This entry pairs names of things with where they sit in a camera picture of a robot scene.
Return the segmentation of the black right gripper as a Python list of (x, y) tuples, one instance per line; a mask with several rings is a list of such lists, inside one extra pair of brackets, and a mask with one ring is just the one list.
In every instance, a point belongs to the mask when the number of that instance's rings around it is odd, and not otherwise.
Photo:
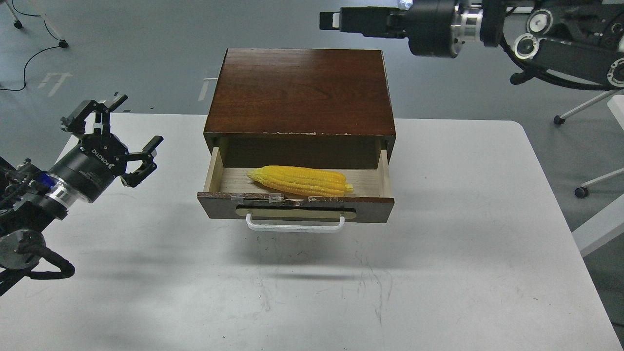
[(455, 58), (454, 24), (456, 0), (415, 0), (403, 12), (403, 27), (395, 17), (399, 7), (341, 7), (319, 13), (319, 29), (357, 33), (369, 38), (403, 39), (415, 56)]

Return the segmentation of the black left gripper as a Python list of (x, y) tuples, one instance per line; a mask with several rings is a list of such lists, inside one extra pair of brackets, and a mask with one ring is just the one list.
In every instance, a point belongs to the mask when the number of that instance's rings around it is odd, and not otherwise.
[[(111, 113), (127, 98), (122, 94), (111, 104), (84, 100), (69, 116), (60, 118), (63, 131), (84, 137), (49, 169), (49, 174), (69, 184), (87, 202), (94, 202), (118, 176), (124, 186), (134, 188), (157, 168), (154, 158), (156, 147), (164, 140), (162, 136), (154, 136), (140, 153), (127, 153), (127, 146), (111, 134)], [(94, 133), (86, 134), (86, 120), (92, 113), (96, 114)], [(142, 164), (132, 173), (125, 173), (126, 163), (131, 161)]]

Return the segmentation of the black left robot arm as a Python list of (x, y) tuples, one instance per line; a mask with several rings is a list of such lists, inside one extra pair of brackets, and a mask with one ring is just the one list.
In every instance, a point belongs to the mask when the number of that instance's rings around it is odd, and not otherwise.
[(94, 202), (116, 178), (136, 187), (156, 169), (156, 147), (163, 137), (154, 136), (142, 151), (131, 153), (111, 133), (111, 113), (125, 100), (125, 94), (111, 104), (85, 100), (61, 118), (62, 129), (78, 143), (49, 170), (28, 158), (16, 167), (1, 160), (1, 293), (25, 277), (72, 277), (74, 265), (47, 247), (43, 231), (66, 218), (76, 200)]

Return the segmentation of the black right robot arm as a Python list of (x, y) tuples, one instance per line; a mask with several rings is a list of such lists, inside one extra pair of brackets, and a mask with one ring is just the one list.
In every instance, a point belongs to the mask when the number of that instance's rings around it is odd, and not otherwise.
[(408, 39), (416, 56), (455, 58), (466, 42), (501, 46), (522, 72), (579, 90), (623, 88), (623, 5), (600, 0), (415, 0), (408, 7), (341, 7), (319, 29)]

